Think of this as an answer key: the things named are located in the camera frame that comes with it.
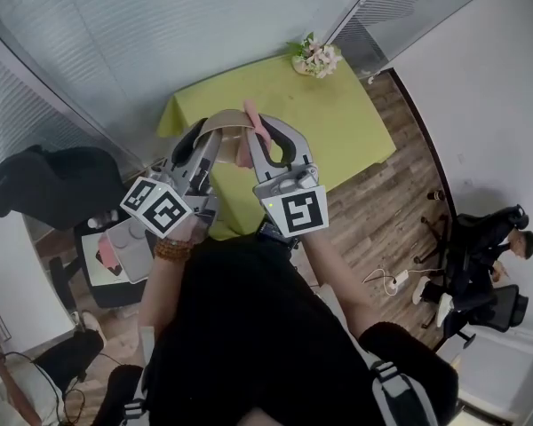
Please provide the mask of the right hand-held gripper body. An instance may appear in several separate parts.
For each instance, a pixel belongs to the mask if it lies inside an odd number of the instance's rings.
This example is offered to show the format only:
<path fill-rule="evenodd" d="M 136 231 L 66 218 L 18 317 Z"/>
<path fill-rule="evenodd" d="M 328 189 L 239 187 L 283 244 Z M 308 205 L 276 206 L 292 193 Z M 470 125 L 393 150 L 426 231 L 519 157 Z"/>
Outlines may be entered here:
<path fill-rule="evenodd" d="M 313 163 L 299 166 L 253 188 L 270 221 L 285 238 L 329 226 L 326 189 Z"/>

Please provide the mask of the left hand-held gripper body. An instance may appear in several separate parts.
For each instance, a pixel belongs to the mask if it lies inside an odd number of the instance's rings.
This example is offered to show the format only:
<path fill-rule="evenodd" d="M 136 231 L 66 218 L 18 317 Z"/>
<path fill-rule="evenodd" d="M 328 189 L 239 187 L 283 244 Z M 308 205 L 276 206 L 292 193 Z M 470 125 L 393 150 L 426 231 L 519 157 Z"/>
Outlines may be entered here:
<path fill-rule="evenodd" d="M 120 207 L 159 238 L 169 236 L 191 216 L 211 226 L 219 214 L 219 199 L 210 172 L 207 159 L 194 169 L 162 159 L 136 178 Z"/>

